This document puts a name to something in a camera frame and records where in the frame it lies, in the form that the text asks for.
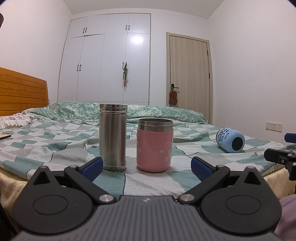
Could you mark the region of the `blue cartoon steel cup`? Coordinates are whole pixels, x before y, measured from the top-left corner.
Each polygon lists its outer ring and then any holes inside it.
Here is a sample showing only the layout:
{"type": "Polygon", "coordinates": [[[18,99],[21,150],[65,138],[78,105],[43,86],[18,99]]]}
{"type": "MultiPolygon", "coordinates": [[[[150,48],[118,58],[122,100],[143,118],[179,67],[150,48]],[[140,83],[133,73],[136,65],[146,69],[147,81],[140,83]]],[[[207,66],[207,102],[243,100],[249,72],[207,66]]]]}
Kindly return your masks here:
{"type": "Polygon", "coordinates": [[[231,128],[221,128],[216,134],[217,144],[227,153],[239,153],[245,145],[244,135],[231,128]]]}

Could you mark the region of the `pink steel cup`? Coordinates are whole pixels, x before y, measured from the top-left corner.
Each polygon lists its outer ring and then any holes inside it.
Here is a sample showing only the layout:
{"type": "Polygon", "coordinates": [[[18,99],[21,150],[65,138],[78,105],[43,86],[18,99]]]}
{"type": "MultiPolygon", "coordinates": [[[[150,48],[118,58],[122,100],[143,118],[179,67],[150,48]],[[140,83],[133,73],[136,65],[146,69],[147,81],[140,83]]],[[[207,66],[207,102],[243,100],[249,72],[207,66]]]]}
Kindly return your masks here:
{"type": "Polygon", "coordinates": [[[149,173],[161,173],[171,165],[173,122],[162,118],[141,118],[137,127],[137,166],[149,173]]]}

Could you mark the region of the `checkered green bed sheet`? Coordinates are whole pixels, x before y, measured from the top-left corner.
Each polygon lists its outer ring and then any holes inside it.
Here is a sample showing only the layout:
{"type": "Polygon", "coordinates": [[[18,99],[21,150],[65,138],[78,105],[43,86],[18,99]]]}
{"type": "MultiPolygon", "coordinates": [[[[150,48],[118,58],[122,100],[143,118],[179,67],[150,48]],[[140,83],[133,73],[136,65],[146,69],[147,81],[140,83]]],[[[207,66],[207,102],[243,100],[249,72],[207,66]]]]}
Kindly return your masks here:
{"type": "MultiPolygon", "coordinates": [[[[9,136],[1,141],[2,203],[13,203],[40,166],[63,170],[70,165],[81,166],[100,155],[97,126],[35,120],[22,128],[2,130],[2,133],[9,136]]],[[[94,181],[114,196],[179,196],[199,183],[191,172],[191,159],[195,156],[212,165],[225,165],[233,171],[255,167],[278,198],[295,189],[287,171],[263,157],[266,149],[281,148],[281,144],[247,137],[241,153],[229,154],[215,143],[216,127],[175,121],[170,167],[162,173],[151,174],[137,166],[136,133],[137,124],[129,122],[125,171],[103,171],[94,181]]]]}

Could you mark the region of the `flat phone on bed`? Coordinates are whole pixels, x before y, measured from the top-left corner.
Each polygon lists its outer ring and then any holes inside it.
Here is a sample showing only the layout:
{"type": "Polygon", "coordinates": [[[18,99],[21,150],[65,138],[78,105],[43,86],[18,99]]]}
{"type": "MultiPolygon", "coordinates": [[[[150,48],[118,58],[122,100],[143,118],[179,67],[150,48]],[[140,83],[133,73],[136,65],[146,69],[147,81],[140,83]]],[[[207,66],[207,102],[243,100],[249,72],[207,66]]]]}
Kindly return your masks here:
{"type": "Polygon", "coordinates": [[[11,135],[8,135],[8,134],[0,134],[0,140],[10,138],[10,137],[11,137],[11,135]]]}

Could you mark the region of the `purple floral pillow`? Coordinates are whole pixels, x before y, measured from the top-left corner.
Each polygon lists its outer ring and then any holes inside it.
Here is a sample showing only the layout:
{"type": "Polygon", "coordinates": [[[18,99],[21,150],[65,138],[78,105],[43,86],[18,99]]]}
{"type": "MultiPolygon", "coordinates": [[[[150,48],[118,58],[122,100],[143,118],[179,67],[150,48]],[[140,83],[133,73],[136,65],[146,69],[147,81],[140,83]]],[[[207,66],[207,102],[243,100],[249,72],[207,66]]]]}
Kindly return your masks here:
{"type": "Polygon", "coordinates": [[[13,114],[8,116],[1,116],[0,129],[5,128],[21,128],[32,122],[32,118],[26,114],[13,114]]]}

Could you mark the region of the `green floral duvet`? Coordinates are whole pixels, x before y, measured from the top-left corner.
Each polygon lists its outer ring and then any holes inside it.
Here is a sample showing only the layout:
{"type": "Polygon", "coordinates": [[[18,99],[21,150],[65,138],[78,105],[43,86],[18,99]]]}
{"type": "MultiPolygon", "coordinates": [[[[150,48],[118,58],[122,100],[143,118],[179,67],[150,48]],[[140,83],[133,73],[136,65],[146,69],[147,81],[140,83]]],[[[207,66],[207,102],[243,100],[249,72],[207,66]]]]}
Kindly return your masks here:
{"type": "MultiPolygon", "coordinates": [[[[99,125],[100,104],[96,102],[59,102],[43,108],[29,108],[27,115],[38,120],[53,120],[65,123],[99,125]]],[[[168,106],[127,106],[127,120],[137,122],[141,118],[165,118],[188,123],[207,123],[205,115],[193,110],[168,106]]]]}

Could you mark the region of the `tall silver steel tumbler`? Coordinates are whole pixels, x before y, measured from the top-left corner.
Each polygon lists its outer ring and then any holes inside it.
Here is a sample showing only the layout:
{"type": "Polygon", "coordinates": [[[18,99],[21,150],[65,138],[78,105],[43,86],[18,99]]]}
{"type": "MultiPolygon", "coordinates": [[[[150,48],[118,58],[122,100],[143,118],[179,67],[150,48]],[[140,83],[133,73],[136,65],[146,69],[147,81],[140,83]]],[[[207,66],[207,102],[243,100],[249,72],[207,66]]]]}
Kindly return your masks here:
{"type": "Polygon", "coordinates": [[[99,153],[103,168],[122,172],[126,169],[127,106],[101,104],[99,114],[99,153]]]}

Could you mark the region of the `orange wooden headboard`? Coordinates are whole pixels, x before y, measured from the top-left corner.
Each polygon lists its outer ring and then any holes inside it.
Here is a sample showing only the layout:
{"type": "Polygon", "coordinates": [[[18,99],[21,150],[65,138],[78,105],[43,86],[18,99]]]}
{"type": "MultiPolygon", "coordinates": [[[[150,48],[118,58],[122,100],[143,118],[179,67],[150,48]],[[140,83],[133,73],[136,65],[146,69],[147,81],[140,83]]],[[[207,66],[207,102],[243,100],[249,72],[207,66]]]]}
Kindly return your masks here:
{"type": "Polygon", "coordinates": [[[1,68],[0,81],[1,116],[49,105],[45,80],[1,68]]]}

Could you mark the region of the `light wooden door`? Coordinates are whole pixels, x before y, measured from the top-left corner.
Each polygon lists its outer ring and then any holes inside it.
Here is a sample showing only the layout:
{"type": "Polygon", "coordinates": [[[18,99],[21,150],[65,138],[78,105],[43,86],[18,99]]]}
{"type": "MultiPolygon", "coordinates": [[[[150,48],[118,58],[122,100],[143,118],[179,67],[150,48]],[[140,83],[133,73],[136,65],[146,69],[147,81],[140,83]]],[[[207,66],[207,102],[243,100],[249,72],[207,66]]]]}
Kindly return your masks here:
{"type": "Polygon", "coordinates": [[[166,33],[166,105],[171,84],[179,89],[175,107],[194,110],[213,122],[213,75],[209,40],[166,33]]]}

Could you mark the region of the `green hanging wardrobe ornament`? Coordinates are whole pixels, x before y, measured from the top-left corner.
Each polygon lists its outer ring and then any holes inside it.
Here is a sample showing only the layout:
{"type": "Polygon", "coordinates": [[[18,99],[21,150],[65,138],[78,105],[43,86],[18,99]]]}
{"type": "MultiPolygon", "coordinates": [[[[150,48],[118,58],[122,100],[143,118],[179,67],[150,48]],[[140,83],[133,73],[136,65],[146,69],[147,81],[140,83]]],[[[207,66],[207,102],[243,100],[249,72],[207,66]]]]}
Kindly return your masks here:
{"type": "Polygon", "coordinates": [[[123,87],[126,88],[126,84],[127,84],[127,75],[128,75],[128,68],[127,68],[127,63],[125,63],[125,65],[123,66],[123,87]]]}

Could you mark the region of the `white built-in wardrobe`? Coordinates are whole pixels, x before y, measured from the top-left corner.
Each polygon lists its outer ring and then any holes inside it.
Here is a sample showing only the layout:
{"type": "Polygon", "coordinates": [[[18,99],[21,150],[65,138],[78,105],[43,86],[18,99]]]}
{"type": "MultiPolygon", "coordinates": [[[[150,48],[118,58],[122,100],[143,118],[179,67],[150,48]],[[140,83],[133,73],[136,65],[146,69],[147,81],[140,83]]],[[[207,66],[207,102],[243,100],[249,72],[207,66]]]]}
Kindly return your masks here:
{"type": "Polygon", "coordinates": [[[149,103],[151,15],[72,19],[61,61],[59,102],[149,103]],[[127,63],[126,88],[123,66],[127,63]]]}

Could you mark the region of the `white wall socket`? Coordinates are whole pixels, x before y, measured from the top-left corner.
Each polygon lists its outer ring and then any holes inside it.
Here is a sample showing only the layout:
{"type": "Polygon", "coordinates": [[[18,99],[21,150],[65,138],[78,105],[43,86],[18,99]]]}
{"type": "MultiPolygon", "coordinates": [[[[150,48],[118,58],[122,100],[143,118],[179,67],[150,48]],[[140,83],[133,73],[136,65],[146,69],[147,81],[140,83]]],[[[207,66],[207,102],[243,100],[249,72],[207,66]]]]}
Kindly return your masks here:
{"type": "Polygon", "coordinates": [[[282,132],[282,123],[266,122],[266,130],[282,132]]]}

